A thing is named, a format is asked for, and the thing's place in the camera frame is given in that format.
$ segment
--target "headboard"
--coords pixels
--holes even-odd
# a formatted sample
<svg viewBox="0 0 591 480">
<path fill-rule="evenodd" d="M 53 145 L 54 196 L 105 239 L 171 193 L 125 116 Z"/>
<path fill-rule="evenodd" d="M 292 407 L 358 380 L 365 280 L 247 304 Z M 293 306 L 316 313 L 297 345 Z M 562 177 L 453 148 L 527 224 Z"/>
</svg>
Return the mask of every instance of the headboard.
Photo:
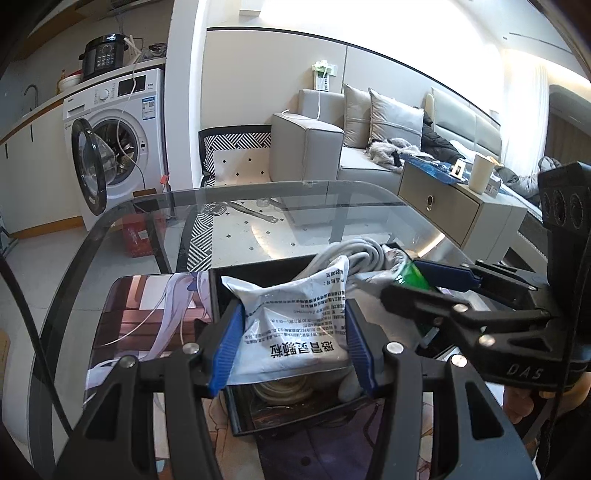
<svg viewBox="0 0 591 480">
<path fill-rule="evenodd" d="M 448 94 L 431 88 L 425 98 L 425 111 L 433 120 L 433 130 L 443 138 L 457 140 L 496 160 L 501 157 L 501 134 L 497 128 Z"/>
</svg>

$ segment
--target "black jacket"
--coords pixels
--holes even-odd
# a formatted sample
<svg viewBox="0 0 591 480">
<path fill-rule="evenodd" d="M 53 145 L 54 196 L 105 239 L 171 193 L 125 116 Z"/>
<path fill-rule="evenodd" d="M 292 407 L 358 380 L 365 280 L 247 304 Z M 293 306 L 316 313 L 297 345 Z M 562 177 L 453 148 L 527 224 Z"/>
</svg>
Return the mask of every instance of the black jacket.
<svg viewBox="0 0 591 480">
<path fill-rule="evenodd" d="M 433 131 L 432 125 L 433 120 L 431 120 L 427 115 L 427 112 L 425 112 L 423 116 L 421 151 L 432 155 L 437 160 L 451 164 L 454 164 L 458 158 L 464 158 L 464 156 L 461 155 L 451 143 Z"/>
</svg>

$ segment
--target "beige pillow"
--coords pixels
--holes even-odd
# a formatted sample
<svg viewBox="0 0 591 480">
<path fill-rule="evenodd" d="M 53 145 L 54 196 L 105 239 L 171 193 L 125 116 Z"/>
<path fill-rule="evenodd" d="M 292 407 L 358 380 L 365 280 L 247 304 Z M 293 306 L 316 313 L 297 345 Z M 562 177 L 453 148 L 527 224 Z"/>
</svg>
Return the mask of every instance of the beige pillow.
<svg viewBox="0 0 591 480">
<path fill-rule="evenodd" d="M 365 148 L 369 141 L 371 99 L 368 92 L 343 85 L 345 93 L 345 147 Z"/>
<path fill-rule="evenodd" d="M 421 148 L 423 109 L 413 108 L 393 98 L 369 89 L 371 98 L 371 124 L 369 140 L 403 138 Z"/>
</svg>

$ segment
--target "paper cup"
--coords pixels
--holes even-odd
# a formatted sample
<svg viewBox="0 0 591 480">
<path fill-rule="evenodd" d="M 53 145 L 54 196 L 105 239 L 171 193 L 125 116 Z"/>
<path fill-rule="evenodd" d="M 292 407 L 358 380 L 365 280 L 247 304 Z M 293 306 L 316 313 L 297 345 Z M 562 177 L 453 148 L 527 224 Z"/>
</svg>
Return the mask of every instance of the paper cup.
<svg viewBox="0 0 591 480">
<path fill-rule="evenodd" d="M 468 188 L 473 192 L 483 194 L 494 169 L 493 162 L 477 153 L 474 157 Z"/>
</svg>

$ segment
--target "human hand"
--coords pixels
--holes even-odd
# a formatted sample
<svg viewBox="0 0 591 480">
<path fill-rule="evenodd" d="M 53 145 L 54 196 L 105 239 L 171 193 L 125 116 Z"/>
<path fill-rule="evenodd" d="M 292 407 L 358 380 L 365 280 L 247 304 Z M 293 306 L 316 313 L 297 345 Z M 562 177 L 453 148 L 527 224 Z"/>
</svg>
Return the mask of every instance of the human hand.
<svg viewBox="0 0 591 480">
<path fill-rule="evenodd" d="M 574 410 L 584 402 L 591 389 L 591 372 L 585 372 L 574 387 L 565 392 L 558 409 L 562 415 Z M 554 398 L 553 392 L 540 392 L 542 398 Z M 519 423 L 523 417 L 527 417 L 534 409 L 534 401 L 531 399 L 531 390 L 522 388 L 505 387 L 503 394 L 503 411 L 509 417 L 511 423 Z"/>
</svg>

